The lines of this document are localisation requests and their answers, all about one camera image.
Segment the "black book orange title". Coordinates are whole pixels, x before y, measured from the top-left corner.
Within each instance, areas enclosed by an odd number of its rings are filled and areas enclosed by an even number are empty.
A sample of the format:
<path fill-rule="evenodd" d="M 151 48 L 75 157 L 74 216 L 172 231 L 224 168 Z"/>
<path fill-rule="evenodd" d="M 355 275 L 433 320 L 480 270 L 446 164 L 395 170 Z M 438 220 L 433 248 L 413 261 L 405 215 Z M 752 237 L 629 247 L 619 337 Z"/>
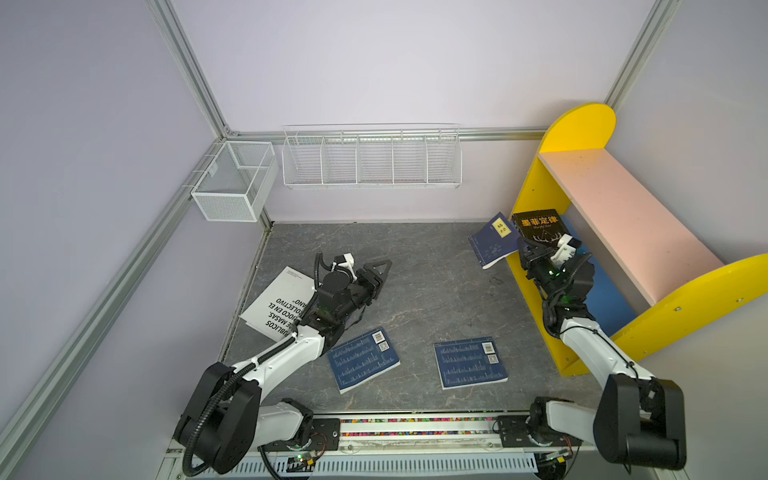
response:
<path fill-rule="evenodd" d="M 512 221 L 521 236 L 552 248 L 558 246 L 563 235 L 570 234 L 554 209 L 513 213 Z"/>

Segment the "blue book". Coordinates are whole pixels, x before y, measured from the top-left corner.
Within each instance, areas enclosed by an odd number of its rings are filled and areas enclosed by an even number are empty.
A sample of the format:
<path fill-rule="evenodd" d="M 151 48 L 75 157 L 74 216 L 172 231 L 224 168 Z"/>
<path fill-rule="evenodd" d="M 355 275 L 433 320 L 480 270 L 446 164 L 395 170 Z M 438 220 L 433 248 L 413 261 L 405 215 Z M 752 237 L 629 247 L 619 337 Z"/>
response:
<path fill-rule="evenodd" d="M 492 337 L 439 342 L 434 351 L 443 390 L 508 380 Z"/>
<path fill-rule="evenodd" d="M 400 357 L 381 327 L 333 348 L 327 358 L 341 394 L 400 365 Z"/>
<path fill-rule="evenodd" d="M 519 238 L 520 233 L 514 224 L 499 212 L 469 237 L 469 244 L 480 266 L 488 269 L 515 253 L 518 250 Z"/>

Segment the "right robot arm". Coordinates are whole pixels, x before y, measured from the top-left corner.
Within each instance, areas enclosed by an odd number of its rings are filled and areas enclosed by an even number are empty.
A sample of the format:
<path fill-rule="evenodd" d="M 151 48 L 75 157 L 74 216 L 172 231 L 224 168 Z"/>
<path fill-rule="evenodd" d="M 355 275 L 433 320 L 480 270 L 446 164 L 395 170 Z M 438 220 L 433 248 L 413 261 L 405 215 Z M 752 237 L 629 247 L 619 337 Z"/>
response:
<path fill-rule="evenodd" d="M 536 441 L 575 437 L 625 468 L 681 470 L 687 462 L 683 390 L 639 365 L 604 333 L 586 305 L 594 266 L 572 242 L 552 248 L 521 237 L 520 264 L 541 296 L 545 332 L 577 354 L 602 394 L 595 409 L 537 398 L 527 420 L 529 435 Z"/>

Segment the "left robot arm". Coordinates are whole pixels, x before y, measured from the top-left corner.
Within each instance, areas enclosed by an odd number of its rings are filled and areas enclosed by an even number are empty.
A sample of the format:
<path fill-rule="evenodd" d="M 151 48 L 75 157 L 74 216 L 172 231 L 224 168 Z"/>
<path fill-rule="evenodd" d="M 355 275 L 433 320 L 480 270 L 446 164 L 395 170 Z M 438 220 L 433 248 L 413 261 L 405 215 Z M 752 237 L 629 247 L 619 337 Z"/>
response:
<path fill-rule="evenodd" d="M 391 260 L 380 259 L 356 268 L 350 254 L 326 264 L 316 254 L 313 295 L 288 335 L 247 360 L 216 362 L 203 372 L 173 434 L 184 447 L 185 477 L 208 469 L 226 474 L 252 447 L 263 452 L 275 442 L 292 448 L 311 444 L 312 410 L 289 398 L 273 405 L 263 400 L 336 345 L 349 318 L 379 297 L 391 267 Z"/>

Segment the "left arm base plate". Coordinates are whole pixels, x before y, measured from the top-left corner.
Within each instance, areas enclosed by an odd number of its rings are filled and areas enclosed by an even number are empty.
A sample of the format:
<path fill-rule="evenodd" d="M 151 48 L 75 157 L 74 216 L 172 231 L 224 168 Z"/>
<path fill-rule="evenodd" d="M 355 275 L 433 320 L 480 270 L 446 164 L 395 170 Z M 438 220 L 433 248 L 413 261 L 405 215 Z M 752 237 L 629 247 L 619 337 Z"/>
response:
<path fill-rule="evenodd" d="M 314 417 L 304 422 L 288 440 L 275 440 L 263 446 L 267 452 L 336 451 L 341 440 L 341 421 L 337 417 Z"/>

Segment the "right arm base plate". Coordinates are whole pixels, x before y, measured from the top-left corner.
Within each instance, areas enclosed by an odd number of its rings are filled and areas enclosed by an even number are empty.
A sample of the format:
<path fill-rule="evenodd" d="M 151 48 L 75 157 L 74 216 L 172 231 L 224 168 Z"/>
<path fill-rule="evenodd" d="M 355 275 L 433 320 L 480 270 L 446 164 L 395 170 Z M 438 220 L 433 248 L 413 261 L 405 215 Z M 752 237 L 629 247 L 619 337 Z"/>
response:
<path fill-rule="evenodd" d="M 576 437 L 555 432 L 549 427 L 534 430 L 528 425 L 528 414 L 512 414 L 498 416 L 491 427 L 494 434 L 499 436 L 504 448 L 540 447 L 540 448 L 575 448 L 582 445 Z"/>

